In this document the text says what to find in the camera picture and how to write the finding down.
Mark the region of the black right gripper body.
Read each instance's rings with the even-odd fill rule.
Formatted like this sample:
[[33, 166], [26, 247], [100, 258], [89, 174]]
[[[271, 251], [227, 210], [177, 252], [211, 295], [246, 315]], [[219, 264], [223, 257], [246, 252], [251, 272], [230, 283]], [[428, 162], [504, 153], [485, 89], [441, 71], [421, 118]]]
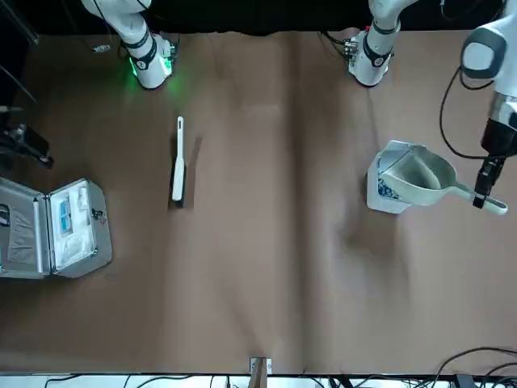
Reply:
[[28, 156], [25, 143], [26, 124], [9, 126], [5, 121], [1, 122], [1, 155]]

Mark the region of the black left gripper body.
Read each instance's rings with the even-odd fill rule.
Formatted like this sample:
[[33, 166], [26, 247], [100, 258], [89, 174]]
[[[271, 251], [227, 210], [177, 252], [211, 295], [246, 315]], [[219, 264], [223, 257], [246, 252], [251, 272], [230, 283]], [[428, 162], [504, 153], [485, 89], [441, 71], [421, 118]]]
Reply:
[[481, 139], [481, 147], [491, 158], [507, 158], [516, 155], [516, 129], [488, 119]]

